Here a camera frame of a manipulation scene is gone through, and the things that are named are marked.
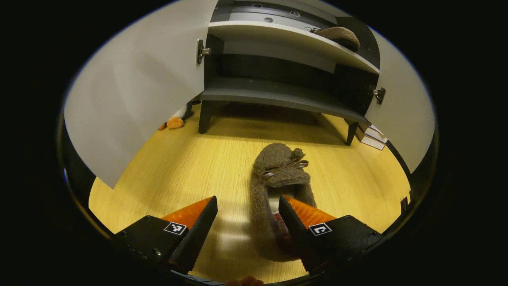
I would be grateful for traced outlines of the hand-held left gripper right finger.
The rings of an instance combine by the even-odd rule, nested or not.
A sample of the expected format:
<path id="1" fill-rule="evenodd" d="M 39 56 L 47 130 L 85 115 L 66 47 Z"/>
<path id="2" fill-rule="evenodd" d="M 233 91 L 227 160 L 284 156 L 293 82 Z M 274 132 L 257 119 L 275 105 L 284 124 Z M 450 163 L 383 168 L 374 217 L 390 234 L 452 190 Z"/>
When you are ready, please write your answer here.
<path id="1" fill-rule="evenodd" d="M 383 237 L 354 216 L 336 218 L 287 195 L 279 197 L 278 210 L 311 275 L 348 268 Z"/>

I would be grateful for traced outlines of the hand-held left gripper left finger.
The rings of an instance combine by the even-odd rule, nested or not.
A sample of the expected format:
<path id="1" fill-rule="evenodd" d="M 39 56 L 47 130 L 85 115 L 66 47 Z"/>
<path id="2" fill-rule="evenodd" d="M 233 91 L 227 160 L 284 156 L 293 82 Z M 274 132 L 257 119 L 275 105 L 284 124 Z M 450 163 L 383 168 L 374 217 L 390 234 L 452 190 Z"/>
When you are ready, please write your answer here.
<path id="1" fill-rule="evenodd" d="M 153 267 L 187 274 L 196 264 L 217 213 L 217 197 L 212 196 L 163 217 L 146 215 L 114 238 Z"/>

